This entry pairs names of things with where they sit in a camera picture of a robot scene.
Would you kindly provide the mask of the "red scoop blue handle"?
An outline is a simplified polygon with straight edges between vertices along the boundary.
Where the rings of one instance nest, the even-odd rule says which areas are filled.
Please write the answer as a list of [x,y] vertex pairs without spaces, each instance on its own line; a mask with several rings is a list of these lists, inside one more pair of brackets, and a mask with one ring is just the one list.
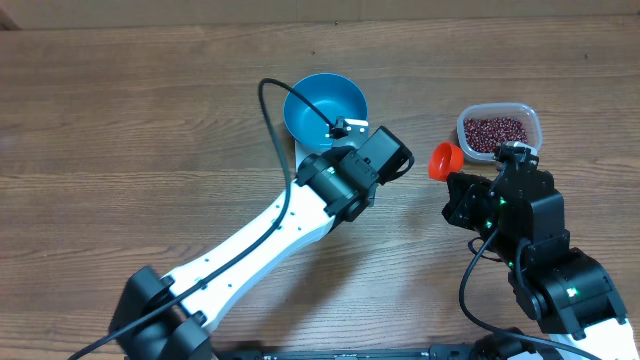
[[439,144],[433,151],[428,176],[436,181],[446,182],[451,173],[459,172],[464,166],[464,153],[451,142]]

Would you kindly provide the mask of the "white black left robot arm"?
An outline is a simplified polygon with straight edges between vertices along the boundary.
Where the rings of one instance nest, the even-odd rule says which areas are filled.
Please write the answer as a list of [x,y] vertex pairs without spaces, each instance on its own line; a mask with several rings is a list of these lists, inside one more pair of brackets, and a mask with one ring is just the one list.
[[211,359],[211,334],[283,260],[368,207],[406,172],[411,151],[386,127],[359,146],[306,152],[296,177],[259,216],[208,253],[159,276],[132,275],[109,330],[129,359]]

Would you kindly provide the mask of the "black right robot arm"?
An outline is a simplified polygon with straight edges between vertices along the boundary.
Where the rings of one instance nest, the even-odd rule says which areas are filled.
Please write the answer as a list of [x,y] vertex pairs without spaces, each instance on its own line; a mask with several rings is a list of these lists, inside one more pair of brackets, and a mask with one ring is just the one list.
[[571,246],[564,199],[550,172],[504,166],[489,180],[461,172],[446,178],[445,220],[473,230],[509,268],[518,306],[541,336],[499,328],[468,316],[488,331],[470,349],[472,359],[636,359],[633,329],[604,266]]

